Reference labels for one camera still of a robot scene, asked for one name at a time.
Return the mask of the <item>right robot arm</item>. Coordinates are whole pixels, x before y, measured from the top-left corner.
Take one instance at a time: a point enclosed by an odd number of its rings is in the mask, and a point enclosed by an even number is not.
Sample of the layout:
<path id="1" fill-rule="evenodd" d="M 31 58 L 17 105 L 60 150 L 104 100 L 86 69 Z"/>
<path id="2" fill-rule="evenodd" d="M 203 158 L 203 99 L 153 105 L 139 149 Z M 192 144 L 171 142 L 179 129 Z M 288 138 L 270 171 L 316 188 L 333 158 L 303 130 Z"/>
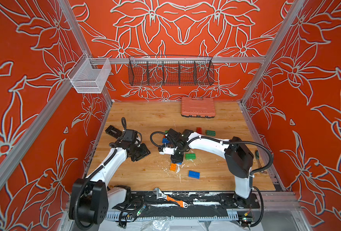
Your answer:
<path id="1" fill-rule="evenodd" d="M 153 140 L 153 136 L 156 134 L 156 132 L 151 133 L 149 137 L 151 143 L 158 148 L 161 155 L 171 155 L 171 161 L 174 164 L 181 164 L 186 153 L 192 149 L 222 157 L 235 178 L 235 190 L 233 193 L 218 195 L 220 206 L 248 210 L 246 214 L 240 215 L 237 219 L 238 225 L 243 228 L 250 229 L 261 223 L 264 215 L 264 202 L 261 191 L 253 186 L 253 178 L 256 173 L 269 169 L 273 164 L 273 155 L 268 148 L 256 142 L 243 141 L 239 137 L 233 137 L 230 140 L 217 139 L 192 130 L 184 130 L 183 133 L 180 133 L 173 129 L 162 133 L 166 141 L 157 144 Z M 268 155 L 268 163 L 253 169 L 254 155 L 247 147 L 248 145 L 262 149 Z"/>

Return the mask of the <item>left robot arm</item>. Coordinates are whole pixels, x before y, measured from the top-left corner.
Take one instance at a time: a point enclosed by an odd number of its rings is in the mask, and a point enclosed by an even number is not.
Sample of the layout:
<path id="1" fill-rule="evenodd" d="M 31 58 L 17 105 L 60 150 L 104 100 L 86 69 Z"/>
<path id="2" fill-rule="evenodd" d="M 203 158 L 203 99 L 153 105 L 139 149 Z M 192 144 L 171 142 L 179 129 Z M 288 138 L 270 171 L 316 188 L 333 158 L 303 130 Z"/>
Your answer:
<path id="1" fill-rule="evenodd" d="M 126 159 L 136 162 L 150 155 L 149 149 L 142 142 L 141 133 L 127 128 L 125 117 L 122 117 L 121 123 L 123 131 L 114 127 L 107 129 L 116 138 L 115 142 L 110 143 L 109 154 L 90 175 L 77 179 L 73 184 L 69 219 L 74 220 L 82 231 L 100 225 L 110 209 L 120 211 L 121 223 L 124 214 L 134 214 L 144 206 L 143 199 L 131 198 L 129 186 L 109 187 L 110 180 Z"/>

